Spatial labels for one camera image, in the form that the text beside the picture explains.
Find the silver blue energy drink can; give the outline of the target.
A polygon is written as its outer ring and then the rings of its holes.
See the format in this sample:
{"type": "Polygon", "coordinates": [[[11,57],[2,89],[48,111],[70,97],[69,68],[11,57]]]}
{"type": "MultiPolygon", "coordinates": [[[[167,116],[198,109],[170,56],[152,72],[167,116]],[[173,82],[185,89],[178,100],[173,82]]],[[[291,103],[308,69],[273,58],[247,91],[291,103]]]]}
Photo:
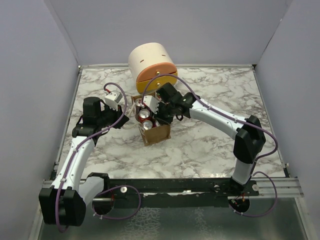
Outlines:
{"type": "Polygon", "coordinates": [[[136,100],[135,100],[135,105],[136,105],[137,107],[143,108],[144,105],[143,105],[142,98],[136,99],[136,100]]]}

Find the brown canvas bag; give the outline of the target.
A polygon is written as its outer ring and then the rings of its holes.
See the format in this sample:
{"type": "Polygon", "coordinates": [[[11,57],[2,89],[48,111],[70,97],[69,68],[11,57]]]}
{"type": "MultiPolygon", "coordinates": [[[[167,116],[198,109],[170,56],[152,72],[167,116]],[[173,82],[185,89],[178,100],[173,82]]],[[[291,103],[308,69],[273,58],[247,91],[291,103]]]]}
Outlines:
{"type": "MultiPolygon", "coordinates": [[[[156,97],[153,93],[147,94],[146,96],[149,96],[149,95],[156,97]]],[[[154,145],[159,142],[170,139],[171,126],[162,124],[162,126],[155,127],[155,120],[156,120],[155,114],[152,111],[150,111],[146,106],[143,106],[143,107],[136,106],[135,101],[136,99],[139,99],[139,98],[142,98],[143,100],[144,96],[136,95],[131,97],[132,106],[128,113],[128,116],[132,117],[132,119],[129,122],[129,124],[126,124],[123,128],[125,130],[129,130],[131,128],[137,128],[139,130],[139,133],[142,137],[143,144],[145,146],[154,145]],[[138,113],[141,109],[148,109],[150,111],[150,114],[151,114],[150,120],[153,122],[153,128],[150,130],[143,130],[142,123],[139,122],[138,113]]]]}

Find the red cola can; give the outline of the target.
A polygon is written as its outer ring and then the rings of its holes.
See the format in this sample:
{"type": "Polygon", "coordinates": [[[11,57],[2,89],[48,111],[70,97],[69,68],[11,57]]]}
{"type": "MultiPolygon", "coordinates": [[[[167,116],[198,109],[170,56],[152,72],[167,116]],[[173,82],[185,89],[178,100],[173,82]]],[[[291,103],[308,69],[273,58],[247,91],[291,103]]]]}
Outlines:
{"type": "Polygon", "coordinates": [[[151,130],[154,127],[154,123],[151,120],[145,120],[142,122],[142,129],[144,131],[151,130]]]}
{"type": "Polygon", "coordinates": [[[141,109],[138,112],[138,120],[140,123],[143,123],[146,120],[151,119],[151,112],[148,109],[141,109]]]}

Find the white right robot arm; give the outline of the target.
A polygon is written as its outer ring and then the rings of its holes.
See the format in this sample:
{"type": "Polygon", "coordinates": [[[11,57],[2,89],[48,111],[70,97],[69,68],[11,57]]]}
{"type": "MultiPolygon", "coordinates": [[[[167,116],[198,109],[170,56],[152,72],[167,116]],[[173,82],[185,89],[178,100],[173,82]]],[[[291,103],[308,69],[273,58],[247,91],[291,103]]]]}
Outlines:
{"type": "Polygon", "coordinates": [[[160,123],[169,125],[173,118],[181,121],[186,117],[204,122],[234,140],[233,154],[236,164],[229,189],[236,196],[246,192],[247,182],[255,166],[254,161],[266,142],[260,120],[253,115],[248,118],[239,117],[214,108],[206,101],[200,102],[200,97],[191,92],[182,95],[171,83],[159,88],[156,95],[160,97],[160,102],[155,118],[160,123]]]}

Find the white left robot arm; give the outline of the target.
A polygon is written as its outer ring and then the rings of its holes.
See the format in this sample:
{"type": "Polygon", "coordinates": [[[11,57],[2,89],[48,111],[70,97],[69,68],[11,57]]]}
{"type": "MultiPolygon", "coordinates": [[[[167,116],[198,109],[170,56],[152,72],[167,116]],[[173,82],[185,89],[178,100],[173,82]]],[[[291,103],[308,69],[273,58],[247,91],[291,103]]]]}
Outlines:
{"type": "Polygon", "coordinates": [[[99,137],[109,129],[120,129],[129,118],[119,104],[121,96],[112,93],[104,99],[86,97],[82,115],[72,130],[69,153],[49,188],[42,188],[39,203],[43,221],[47,225],[80,226],[85,218],[87,205],[94,195],[103,198],[111,190],[102,177],[90,176],[84,184],[81,177],[87,160],[97,145],[99,137]]]}

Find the purple fanta can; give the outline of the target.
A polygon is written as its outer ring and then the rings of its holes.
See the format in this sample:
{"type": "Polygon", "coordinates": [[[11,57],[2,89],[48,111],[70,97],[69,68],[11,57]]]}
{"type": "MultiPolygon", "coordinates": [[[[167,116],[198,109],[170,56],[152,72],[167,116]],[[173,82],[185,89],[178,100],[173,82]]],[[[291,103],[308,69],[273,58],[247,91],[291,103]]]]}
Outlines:
{"type": "Polygon", "coordinates": [[[162,124],[158,120],[155,120],[154,126],[155,127],[160,127],[160,126],[162,126],[162,124]]]}

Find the red cola can front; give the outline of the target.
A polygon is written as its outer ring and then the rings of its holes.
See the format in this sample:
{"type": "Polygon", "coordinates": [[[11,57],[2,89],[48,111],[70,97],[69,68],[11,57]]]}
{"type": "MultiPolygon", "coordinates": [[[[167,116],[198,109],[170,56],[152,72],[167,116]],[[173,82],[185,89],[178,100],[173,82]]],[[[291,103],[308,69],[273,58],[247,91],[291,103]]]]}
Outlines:
{"type": "Polygon", "coordinates": [[[141,109],[138,112],[138,120],[140,123],[143,123],[146,120],[151,119],[151,112],[148,109],[141,109]]]}

